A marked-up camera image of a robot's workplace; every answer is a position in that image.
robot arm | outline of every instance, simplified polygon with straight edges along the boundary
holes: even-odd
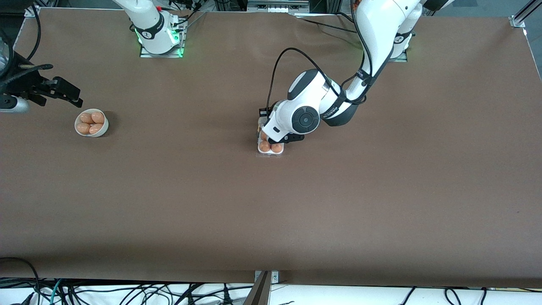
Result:
[[[128,14],[135,27],[139,42],[153,54],[163,54],[180,44],[177,15],[159,10],[151,0],[113,0]]]
[[[288,99],[273,106],[262,128],[270,143],[287,143],[292,138],[288,134],[308,134],[321,120],[329,126],[348,123],[387,61],[408,47],[422,4],[440,5],[440,9],[452,1],[361,1],[353,17],[364,53],[354,80],[343,90],[333,80],[326,81],[327,76],[316,69],[301,73],[290,86]]]
[[[14,52],[0,35],[0,112],[27,112],[28,101],[45,106],[46,98],[63,99],[81,107],[80,90],[60,77],[49,80],[42,77],[39,69],[51,69],[53,65],[34,66],[29,60]]]

black cable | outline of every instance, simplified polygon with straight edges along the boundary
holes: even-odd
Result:
[[[345,81],[343,81],[342,84],[340,84],[341,88],[349,81],[353,80],[354,77],[356,77],[357,74],[352,75],[351,77],[347,78]]]
[[[529,291],[530,293],[542,293],[542,291],[540,290],[532,290],[532,289],[527,289],[527,288],[518,288],[518,289]]]
[[[0,73],[0,78],[1,77],[4,77],[4,75],[6,75],[8,72],[9,72],[9,68],[11,67],[11,65],[13,65],[13,57],[15,56],[14,54],[14,51],[13,51],[13,44],[11,43],[11,40],[9,39],[8,35],[4,32],[4,29],[0,29],[0,31],[2,31],[2,38],[3,40],[6,40],[5,43],[8,43],[8,62],[7,62],[7,66],[4,67],[4,71],[2,71]]]
[[[350,21],[350,22],[354,23],[354,19],[352,19],[352,18],[351,18],[351,17],[349,16],[349,15],[347,15],[347,14],[345,14],[345,13],[341,12],[341,11],[340,11],[340,12],[337,12],[337,13],[335,13],[335,15],[341,15],[342,17],[344,17],[344,18],[348,19],[348,21]]]
[[[453,304],[451,302],[451,300],[448,298],[448,291],[451,291],[454,294],[455,299],[457,300],[457,304]],[[452,288],[446,288],[444,290],[444,297],[446,298],[446,301],[448,301],[448,303],[450,303],[450,305],[461,305],[461,300],[459,300],[459,297],[457,296],[457,293],[455,293],[455,291]]]
[[[169,285],[166,286],[166,289],[167,289],[167,292],[170,294],[171,296],[171,304],[173,304],[173,292],[171,292],[171,289],[169,289]]]
[[[177,4],[177,2],[175,2],[175,1],[171,1],[171,3],[173,3],[173,4],[174,4],[174,5],[175,5],[175,6],[177,7],[177,9],[178,9],[179,11],[181,11],[181,10],[182,10],[182,9],[180,9],[180,7],[179,7],[179,5]]]
[[[482,290],[483,290],[483,295],[482,295],[482,299],[480,300],[480,305],[483,305],[483,302],[486,300],[486,295],[487,295],[487,289],[485,287],[482,287]]]
[[[175,304],[173,305],[179,305],[190,293],[192,293],[192,291],[196,290],[197,288],[201,287],[203,284],[190,284],[190,286],[188,286],[188,289],[183,292],[183,294],[179,297],[179,299],[177,300],[177,302],[175,302]]]
[[[367,47],[367,43],[365,43],[365,39],[362,37],[362,33],[359,31],[358,22],[356,20],[356,15],[354,14],[354,0],[350,0],[350,14],[352,15],[352,19],[354,20],[354,26],[356,27],[356,31],[358,32],[359,39],[362,41],[362,45],[364,48],[364,56],[367,56],[367,59],[369,60],[369,74],[372,76],[372,60],[371,60],[371,52],[369,52],[369,48]]]
[[[188,15],[188,17],[185,20],[181,21],[179,24],[183,24],[184,22],[188,21],[188,19],[190,19],[190,17],[192,17],[197,11],[198,10],[195,9],[190,15]]]
[[[143,285],[140,285],[138,287],[141,287],[141,291],[136,293],[127,303],[126,305],[130,304],[130,302],[132,302],[138,295],[142,294],[145,290],[147,290],[148,288],[152,287],[152,286],[149,286],[149,287],[146,287],[146,288],[143,288]],[[134,292],[135,290],[137,290],[137,288],[134,288],[134,290],[130,291],[130,293],[128,293],[123,299],[122,301],[120,301],[119,305],[122,305],[122,303],[124,302],[124,300],[132,294],[132,292]]]
[[[241,286],[241,287],[233,287],[233,288],[228,288],[229,291],[231,290],[237,290],[237,289],[249,289],[249,288],[252,288],[252,286]],[[212,292],[212,293],[208,293],[206,295],[203,295],[199,298],[197,298],[196,300],[194,300],[193,302],[189,302],[187,305],[194,305],[197,301],[205,298],[205,297],[211,297],[211,296],[216,296],[216,294],[219,294],[219,293],[223,293],[225,292],[225,289],[222,289],[222,290],[218,290],[218,291],[215,291],[215,292]]]
[[[37,38],[36,43],[34,44],[34,49],[32,49],[32,52],[30,52],[30,55],[28,55],[27,60],[30,60],[34,54],[37,51],[37,48],[40,46],[40,40],[41,40],[41,22],[40,17],[37,14],[36,6],[32,4],[32,10],[34,11],[34,16],[36,17],[36,23],[37,23]]]
[[[34,291],[37,292],[39,295],[41,295],[42,298],[44,298],[45,300],[47,300],[47,302],[50,301],[50,298],[49,298],[49,297],[51,297],[51,295],[48,295],[48,294],[42,292],[40,289],[43,289],[43,288],[49,288],[49,289],[51,289],[51,291],[53,291],[53,286],[47,285],[47,284],[44,283],[44,281],[41,281],[40,289],[38,289],[37,287],[33,287],[33,288],[34,288]]]
[[[143,297],[143,301],[142,301],[141,305],[147,304],[147,301],[148,301],[153,295],[159,295],[159,296],[165,297],[165,298],[167,299],[167,305],[171,305],[170,298],[168,298],[168,297],[167,297],[166,295],[164,295],[164,294],[158,293],[157,291],[159,291],[159,289],[158,289],[158,290],[155,290],[155,291],[153,291],[153,292],[151,292],[151,293],[149,293],[149,294],[145,293],[145,296]]]
[[[164,284],[161,288],[157,288],[155,291],[149,293],[149,294],[150,294],[149,297],[147,297],[147,293],[145,293],[145,297],[144,297],[145,304],[147,304],[147,300],[148,300],[149,298],[151,298],[154,294],[158,294],[158,292],[159,292],[160,290],[162,290],[162,289],[163,289],[164,287],[166,287],[166,286],[167,286],[167,284]]]
[[[194,301],[194,295],[192,293],[188,293],[188,300],[189,303]]]
[[[71,305],[75,305],[75,302],[73,301],[72,290],[71,290],[71,288],[73,286],[68,285],[67,287],[68,287],[68,299],[69,299],[69,302],[70,302]]]
[[[78,297],[77,294],[74,294],[73,296],[75,297],[75,300],[77,301],[77,303],[78,303],[79,305],[83,305],[83,304],[81,304],[81,300],[79,299],[79,297]]]
[[[271,85],[269,86],[269,94],[267,95],[267,104],[266,104],[266,110],[267,110],[267,116],[268,117],[269,117],[269,100],[271,99],[271,92],[273,90],[273,82],[275,81],[276,67],[279,65],[279,61],[280,61],[282,55],[284,55],[284,53],[286,53],[289,50],[296,51],[296,52],[300,53],[301,55],[303,55],[306,59],[308,59],[312,63],[312,65],[318,70],[318,72],[320,72],[322,74],[322,76],[324,77],[324,80],[326,81],[326,84],[331,88],[333,93],[335,93],[336,96],[339,96],[339,93],[337,92],[337,90],[335,90],[335,88],[331,84],[330,80],[327,78],[324,71],[322,71],[322,69],[316,64],[316,62],[314,62],[314,60],[312,60],[312,58],[310,58],[307,54],[305,54],[305,52],[301,51],[300,49],[286,48],[280,53],[279,57],[276,59],[275,67],[273,67],[273,74],[271,75]]]
[[[20,285],[22,285],[22,283],[13,284],[13,285],[10,285],[10,286],[2,286],[2,288],[15,288],[15,287],[20,286]]]
[[[26,259],[23,259],[23,258],[18,258],[18,257],[0,257],[0,261],[2,260],[17,260],[19,262],[23,262],[25,263],[26,265],[28,265],[28,267],[30,267],[32,269],[32,273],[34,274],[34,277],[36,278],[36,288],[38,290],[38,294],[37,294],[37,304],[41,304],[41,293],[40,293],[40,277],[37,275],[37,271],[36,271],[36,268],[34,268],[34,266],[29,262],[27,261]]]
[[[168,290],[167,294],[169,294],[171,296],[182,296],[180,294],[176,294],[176,293],[172,292],[171,289],[168,286],[166,286],[165,288]],[[128,288],[117,288],[117,289],[111,289],[111,290],[85,289],[85,290],[79,290],[76,293],[112,293],[112,292],[115,292],[115,291],[123,291],[123,290],[131,290],[132,293],[133,293],[136,290],[136,288],[134,289],[134,288],[128,287]]]
[[[412,289],[410,289],[410,291],[408,292],[408,294],[406,295],[403,303],[399,304],[399,305],[405,305],[407,302],[408,302],[408,299],[410,298],[410,295],[414,292],[414,290],[416,289],[416,286],[413,286]]]
[[[351,33],[357,33],[357,32],[354,31],[354,30],[349,30],[349,29],[345,29],[345,28],[339,28],[339,27],[336,27],[336,26],[332,26],[332,25],[330,25],[330,24],[325,24],[325,23],[316,22],[316,21],[312,21],[312,20],[306,20],[306,19],[301,19],[301,20],[306,21],[306,22],[310,22],[310,23],[314,23],[314,24],[319,24],[319,25],[324,26],[324,27],[330,27],[330,28],[338,29],[338,30],[341,30],[341,31],[346,31],[346,32],[351,32]]]
[[[222,304],[224,305],[233,305],[233,300],[231,299],[230,297],[230,292],[228,290],[228,285],[226,285],[226,283],[224,283],[224,302],[222,302]]]
[[[34,293],[31,293],[27,296],[27,298],[24,299],[24,301],[21,303],[21,305],[29,305],[30,300],[32,300],[32,297],[34,296]]]
[[[87,301],[83,300],[82,298],[80,298],[77,294],[74,295],[75,298],[77,299],[77,302],[79,304],[81,304],[81,302],[83,302],[85,305],[90,305]]]
[[[10,82],[12,82],[12,81],[14,81],[14,80],[16,80],[18,78],[21,78],[21,77],[27,75],[28,73],[32,73],[32,72],[38,71],[38,70],[49,70],[49,69],[52,69],[52,68],[53,68],[53,65],[51,65],[50,63],[45,63],[43,65],[34,66],[34,67],[30,68],[30,69],[26,69],[24,71],[21,71],[21,72],[15,74],[15,75],[13,75],[12,77],[8,78],[5,81],[0,82],[0,87],[5,86],[5,85],[9,84]]]
[[[59,296],[60,296],[60,300],[61,300],[60,303],[61,304],[68,304],[68,302],[66,302],[66,294],[64,293],[64,287],[59,285],[57,291],[58,291]]]

egg carton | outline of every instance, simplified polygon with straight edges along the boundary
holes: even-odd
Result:
[[[263,133],[262,131],[262,128],[263,128],[263,125],[265,124],[267,120],[267,117],[260,117],[258,119],[258,133],[257,133],[257,136],[258,136],[258,152],[261,154],[261,155],[264,155],[264,156],[280,156],[282,155],[282,153],[284,152],[284,143],[278,143],[278,144],[273,144],[273,145],[276,145],[275,147],[278,147],[280,146],[281,150],[278,151],[278,150],[275,150],[273,151],[271,149],[271,144],[269,144],[269,142],[267,142],[267,135]],[[262,146],[264,144],[262,144],[262,142],[267,142],[269,144],[269,150],[268,151],[262,151]]]

mounting plate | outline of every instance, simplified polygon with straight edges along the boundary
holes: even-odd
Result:
[[[514,15],[508,17],[508,20],[510,21],[510,26],[513,28],[524,28],[525,22],[522,21],[521,23],[516,24],[514,17],[515,17]]]
[[[403,53],[401,53],[401,55],[399,55],[396,58],[390,58],[390,60],[388,62],[408,62],[407,52],[403,51]]]
[[[258,276],[262,273],[262,270],[256,270],[254,273],[254,283],[258,280]],[[278,284],[279,283],[279,271],[273,270],[271,271],[271,284]]]

blue cable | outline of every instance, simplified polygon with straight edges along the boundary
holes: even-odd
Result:
[[[51,300],[49,300],[49,305],[53,305],[55,303],[55,293],[56,293],[56,290],[58,289],[59,285],[60,285],[60,282],[62,281],[62,279],[59,279],[56,284],[55,284],[55,287],[53,288],[53,292],[51,293]]]

